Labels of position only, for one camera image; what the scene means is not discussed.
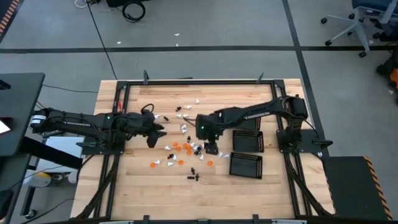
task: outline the black metal frame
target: black metal frame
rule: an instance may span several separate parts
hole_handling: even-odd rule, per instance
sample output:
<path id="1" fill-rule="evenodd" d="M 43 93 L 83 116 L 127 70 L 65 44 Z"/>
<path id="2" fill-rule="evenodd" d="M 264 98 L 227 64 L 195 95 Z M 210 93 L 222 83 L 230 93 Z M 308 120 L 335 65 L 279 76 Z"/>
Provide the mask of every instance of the black metal frame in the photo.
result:
<path id="1" fill-rule="evenodd" d="M 282 93 L 282 96 L 286 95 L 286 90 L 285 90 L 285 85 L 283 80 L 149 80 L 149 79 L 144 79 L 144 81 L 118 81 L 116 85 L 116 93 L 114 97 L 114 102 L 113 102 L 113 112 L 116 112 L 118 109 L 118 102 L 120 99 L 121 95 L 121 90 L 125 89 L 124 91 L 124 100 L 122 103 L 122 113 L 127 112 L 127 104 L 128 104 L 128 99 L 129 99 L 129 92 L 130 88 L 132 86 L 136 85 L 270 85 L 271 87 L 271 92 L 272 92 L 272 97 L 273 99 L 277 98 L 277 87 L 280 88 L 280 92 Z M 283 123 L 282 123 L 282 118 L 280 116 L 277 116 L 277 123 L 278 123 L 278 129 L 279 130 L 284 130 Z M 302 164 L 300 160 L 300 155 L 299 153 L 296 153 L 294 155 L 295 157 L 295 164 L 296 164 L 296 169 L 298 172 L 298 176 L 300 177 L 300 180 L 303 181 L 305 184 L 305 179 L 304 179 L 304 174 L 303 174 L 303 169 L 302 169 Z M 288 153 L 284 153 L 284 159 L 285 159 L 285 164 L 287 167 L 287 164 L 291 164 L 290 161 L 290 156 Z M 120 156 L 116 155 L 114 156 L 114 162 L 119 162 Z M 108 164 L 109 164 L 109 155 L 104 156 L 104 161 L 103 161 L 103 166 L 101 170 L 101 176 L 99 178 L 99 186 L 104 182 L 104 179 L 106 177 L 106 173 L 108 171 Z M 105 218 L 110 219 L 111 214 L 112 214 L 112 207 L 113 207 L 113 198 L 114 198 L 114 191 L 116 188 L 116 175 L 112 179 L 110 186 L 109 186 L 109 195 L 108 195 L 108 202 L 106 205 L 106 215 Z M 295 189 L 295 184 L 294 184 L 294 179 L 289 175 L 287 172 L 287 178 L 289 182 L 289 190 L 290 190 L 290 196 L 292 199 L 292 206 L 293 206 L 293 211 L 295 217 L 300 215 L 300 209 L 299 209 L 299 203 L 297 200 L 297 193 Z M 306 215 L 312 215 L 311 213 L 311 206 L 308 202 L 308 199 L 306 196 L 303 194 L 303 199 L 304 199 L 304 205 L 305 205 L 305 213 Z M 95 207 L 95 212 L 94 212 L 94 218 L 100 217 L 100 210 L 101 210 L 101 199 L 99 200 L 98 204 Z M 257 218 L 258 222 L 269 222 L 270 220 L 259 220 Z M 253 223 L 254 219 L 252 220 L 239 220 L 240 223 Z M 164 220 L 160 221 L 157 220 L 156 222 L 158 223 L 177 223 L 177 222 L 189 222 L 189 220 Z M 198 223 L 198 220 L 192 220 L 193 223 Z M 212 223 L 214 222 L 220 222 L 220 223 L 225 223 L 225 222 L 233 222 L 232 220 L 211 220 Z"/>

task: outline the wooden table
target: wooden table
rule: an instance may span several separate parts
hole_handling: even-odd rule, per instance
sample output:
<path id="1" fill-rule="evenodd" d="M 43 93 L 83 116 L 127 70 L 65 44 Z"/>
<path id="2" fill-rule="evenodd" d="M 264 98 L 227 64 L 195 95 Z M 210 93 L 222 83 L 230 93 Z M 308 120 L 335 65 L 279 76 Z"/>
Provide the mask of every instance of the wooden table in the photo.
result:
<path id="1" fill-rule="evenodd" d="M 299 79 L 284 81 L 288 95 L 305 96 Z M 116 81 L 101 82 L 95 114 L 111 112 L 115 88 Z M 146 139 L 140 136 L 126 143 L 119 163 L 112 220 L 142 220 L 144 215 L 150 215 L 151 220 L 251 219 L 253 214 L 258 214 L 259 218 L 293 218 L 285 164 L 275 135 L 275 116 L 261 119 L 266 147 L 265 153 L 258 154 L 263 157 L 262 180 L 228 175 L 229 159 L 204 154 L 201 161 L 198 156 L 187 155 L 185 149 L 164 150 L 165 146 L 173 147 L 174 142 L 182 145 L 188 136 L 191 136 L 191 142 L 203 144 L 195 137 L 195 128 L 177 118 L 178 113 L 195 118 L 198 113 L 209 114 L 222 108 L 245 107 L 271 99 L 268 85 L 132 87 L 127 112 L 138 112 L 148 103 L 155 104 L 154 113 L 170 119 L 169 122 L 162 117 L 158 120 L 168 135 L 160 138 L 153 149 L 149 149 Z M 187 105 L 192 105 L 192 108 L 185 109 Z M 178 106 L 183 109 L 176 113 Z M 188 128 L 185 134 L 181 133 L 183 124 Z M 309 126 L 304 123 L 303 129 L 309 129 Z M 217 143 L 220 152 L 229 154 L 232 150 L 232 130 L 224 131 Z M 183 165 L 175 162 L 167 167 L 170 153 L 183 160 Z M 160 165 L 151 168 L 150 163 L 156 160 L 161 161 Z M 312 154 L 301 154 L 301 160 L 308 188 L 326 210 L 334 213 L 321 160 Z M 79 214 L 95 193 L 102 161 L 103 156 L 95 156 L 81 170 L 71 217 Z M 213 165 L 209 166 L 208 161 L 212 161 Z M 198 182 L 187 179 L 191 167 L 200 175 Z M 296 189 L 300 211 L 304 214 L 302 196 L 297 186 Z M 107 195 L 105 193 L 103 197 L 102 215 Z"/>

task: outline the black tray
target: black tray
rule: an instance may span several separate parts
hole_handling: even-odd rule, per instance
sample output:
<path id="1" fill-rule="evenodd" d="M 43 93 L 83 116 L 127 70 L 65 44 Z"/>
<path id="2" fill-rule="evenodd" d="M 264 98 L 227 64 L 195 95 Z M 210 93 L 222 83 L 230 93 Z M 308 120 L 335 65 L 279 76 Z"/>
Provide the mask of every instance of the black tray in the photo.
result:
<path id="1" fill-rule="evenodd" d="M 232 134 L 234 152 L 264 152 L 262 131 L 234 130 Z"/>
<path id="2" fill-rule="evenodd" d="M 231 152 L 229 174 L 262 179 L 262 156 Z"/>
<path id="3" fill-rule="evenodd" d="M 240 125 L 236 126 L 236 129 L 248 130 L 248 131 L 258 131 L 260 130 L 261 118 L 250 119 L 243 121 Z"/>

